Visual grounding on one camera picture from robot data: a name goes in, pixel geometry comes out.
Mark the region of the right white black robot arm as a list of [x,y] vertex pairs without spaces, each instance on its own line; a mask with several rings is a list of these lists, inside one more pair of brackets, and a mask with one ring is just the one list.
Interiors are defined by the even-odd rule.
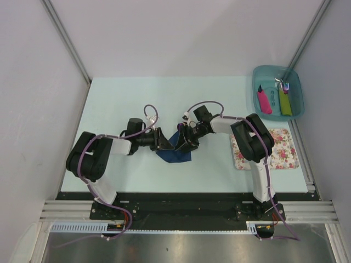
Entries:
[[205,105],[194,110],[197,119],[191,123],[190,111],[183,116],[183,123],[178,124],[179,136],[175,150],[189,153],[199,147],[199,138],[207,134],[233,135],[244,159],[250,163],[253,179],[252,207],[249,214],[265,220],[276,208],[275,191],[271,184],[269,161],[274,139],[260,117],[253,113],[245,118],[213,115]]

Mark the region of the dark blue paper napkin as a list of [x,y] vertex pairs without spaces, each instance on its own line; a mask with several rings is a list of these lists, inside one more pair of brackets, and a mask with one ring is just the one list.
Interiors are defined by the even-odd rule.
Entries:
[[[168,142],[175,147],[179,137],[179,132],[175,132],[169,139]],[[167,163],[184,163],[192,161],[191,153],[182,153],[180,151],[173,150],[158,150],[156,154]]]

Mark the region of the purple spoon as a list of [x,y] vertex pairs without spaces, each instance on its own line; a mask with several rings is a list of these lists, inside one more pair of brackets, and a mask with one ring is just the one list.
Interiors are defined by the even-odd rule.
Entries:
[[177,131],[181,131],[181,129],[182,129],[182,127],[183,127],[183,123],[178,123],[177,124]]

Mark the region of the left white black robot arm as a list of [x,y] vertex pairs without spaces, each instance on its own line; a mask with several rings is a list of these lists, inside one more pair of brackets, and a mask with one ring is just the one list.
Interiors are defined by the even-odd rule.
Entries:
[[115,202],[117,192],[104,175],[110,155],[131,156],[140,147],[153,152],[173,150],[161,128],[146,128],[140,118],[131,118],[120,137],[95,135],[84,131],[66,160],[66,170],[80,178],[89,188],[102,212],[109,219],[120,215],[121,205]]

